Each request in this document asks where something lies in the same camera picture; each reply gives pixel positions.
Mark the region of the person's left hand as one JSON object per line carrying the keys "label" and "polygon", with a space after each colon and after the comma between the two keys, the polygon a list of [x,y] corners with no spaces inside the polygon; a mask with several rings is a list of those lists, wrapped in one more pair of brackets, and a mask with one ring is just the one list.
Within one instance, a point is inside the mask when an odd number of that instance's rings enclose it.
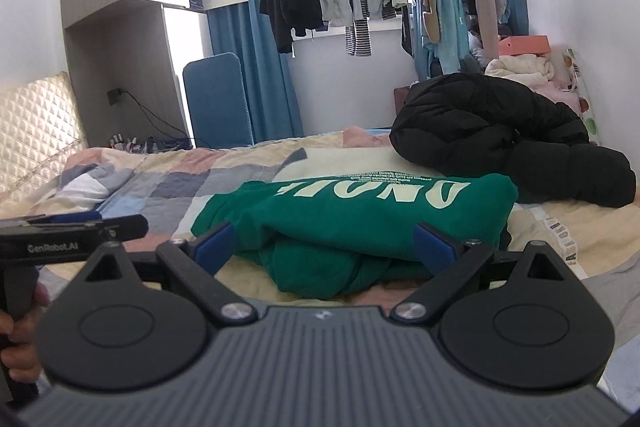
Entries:
{"label": "person's left hand", "polygon": [[6,312],[1,312],[1,334],[11,343],[1,351],[1,362],[9,369],[9,376],[18,383],[35,384],[42,371],[34,339],[36,327],[44,311],[50,305],[50,296],[41,283],[35,287],[32,307],[21,318],[14,321]]}

